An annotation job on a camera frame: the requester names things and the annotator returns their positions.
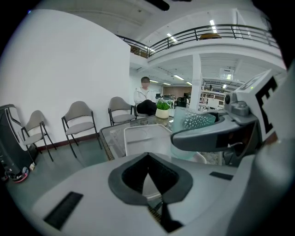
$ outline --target white column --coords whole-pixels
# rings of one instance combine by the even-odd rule
[[[190,109],[198,110],[202,88],[201,58],[199,54],[193,54],[193,79],[192,94],[190,97]]]

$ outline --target black vent slot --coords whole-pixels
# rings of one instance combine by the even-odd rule
[[[232,178],[234,177],[233,175],[228,175],[228,174],[224,174],[224,173],[219,173],[219,172],[211,172],[209,175],[220,178],[220,179],[225,179],[225,180],[232,180]]]
[[[50,213],[44,221],[52,227],[60,230],[74,211],[83,195],[70,192]]]

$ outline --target baseboard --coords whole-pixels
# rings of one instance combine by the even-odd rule
[[[82,141],[85,141],[85,140],[88,140],[88,139],[94,139],[94,138],[96,138],[96,134],[91,134],[91,135],[86,135],[86,136],[82,136],[82,137],[77,137],[77,138],[75,138],[75,140],[77,142],[82,142]],[[71,144],[72,143],[75,143],[75,141],[73,139],[70,139],[70,143]],[[54,145],[56,147],[61,147],[61,146],[65,146],[65,145],[68,145],[68,144],[69,143],[68,143],[67,140],[54,143]],[[54,146],[52,144],[48,144],[47,147],[48,147],[48,149],[54,148]],[[38,149],[40,151],[44,151],[44,150],[46,150],[46,147],[44,145],[44,146],[38,147]]]

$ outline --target gray chair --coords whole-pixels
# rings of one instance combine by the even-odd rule
[[[68,121],[76,119],[78,117],[82,117],[82,116],[91,116],[92,117],[92,122],[83,122],[83,123],[75,124],[75,125],[69,127]],[[75,141],[75,143],[78,146],[78,143],[75,140],[73,135],[76,135],[76,134],[81,133],[83,131],[94,128],[96,138],[98,140],[98,143],[100,144],[100,139],[99,139],[99,136],[97,134],[97,130],[96,130],[95,122],[94,122],[93,111],[87,106],[87,104],[85,102],[76,101],[76,102],[72,103],[72,105],[70,106],[69,111],[61,118],[61,121],[63,123],[66,139],[68,140],[68,143],[69,143],[69,145],[71,147],[71,150],[72,150],[75,158],[77,158],[77,156],[76,156],[76,154],[75,154],[75,152],[73,150],[73,147],[71,145],[71,142],[69,140],[69,137],[68,137],[69,135],[72,136],[73,140]]]
[[[33,144],[33,145],[35,146],[35,148],[36,148],[40,153],[42,153],[41,150],[39,150],[39,149],[37,148],[35,142],[38,142],[38,141],[40,141],[41,139],[43,139],[44,144],[45,144],[45,147],[46,147],[46,149],[47,149],[47,151],[48,151],[48,154],[49,154],[49,156],[50,156],[50,159],[51,159],[51,161],[53,161],[52,156],[51,156],[51,154],[50,154],[50,152],[49,152],[49,150],[48,150],[48,147],[47,147],[47,144],[46,144],[46,141],[45,141],[44,136],[47,135],[48,139],[50,140],[50,142],[51,142],[51,144],[53,145],[53,147],[55,148],[55,150],[56,150],[56,147],[55,147],[55,145],[53,144],[53,142],[51,141],[51,138],[49,137],[49,135],[48,135],[48,133],[47,133],[47,131],[46,131],[45,124],[44,124],[44,120],[45,120],[45,118],[44,118],[42,112],[39,111],[39,110],[34,111],[34,112],[31,114],[31,117],[29,118],[29,122],[28,122],[24,127],[21,128],[22,135],[23,135],[23,138],[24,138],[24,143],[23,143],[23,144],[27,147],[28,153],[29,153],[29,155],[30,155],[30,157],[31,157],[31,159],[32,159],[31,153],[29,152],[28,145]],[[40,127],[41,133],[37,133],[37,134],[34,134],[34,135],[30,136],[28,132],[29,132],[30,130],[32,130],[33,128],[36,128],[36,127],[38,127],[38,126]],[[28,136],[27,139],[25,139],[25,137],[24,137],[24,131],[25,131],[25,133],[26,133],[27,136]]]
[[[149,116],[148,114],[138,113],[138,112],[137,112],[136,105],[134,106],[134,114],[135,114],[135,116],[136,116],[136,119],[137,119],[137,117],[147,117],[147,116]]]
[[[123,98],[113,97],[110,100],[108,108],[111,125],[114,125],[115,123],[123,123],[136,119],[136,116],[132,115],[132,109],[134,109],[134,106],[125,102]],[[117,110],[130,110],[130,114],[117,115],[113,117],[112,112]]]

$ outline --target chair seat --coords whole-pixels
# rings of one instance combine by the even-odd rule
[[[82,131],[86,131],[89,129],[92,129],[94,127],[94,124],[92,122],[84,122],[80,124],[75,124],[67,129],[65,132],[66,135],[76,135]]]
[[[114,123],[122,123],[122,122],[126,122],[129,120],[133,120],[135,118],[136,117],[134,115],[124,114],[124,115],[115,116],[112,119],[113,119]]]
[[[137,113],[137,116],[145,117],[145,116],[148,116],[148,114]]]
[[[30,145],[30,144],[33,144],[35,142],[38,142],[41,139],[42,139],[42,133],[38,133],[38,134],[35,134],[35,135],[32,135],[32,136],[28,137],[28,139],[26,139],[23,142],[23,144],[24,145]]]

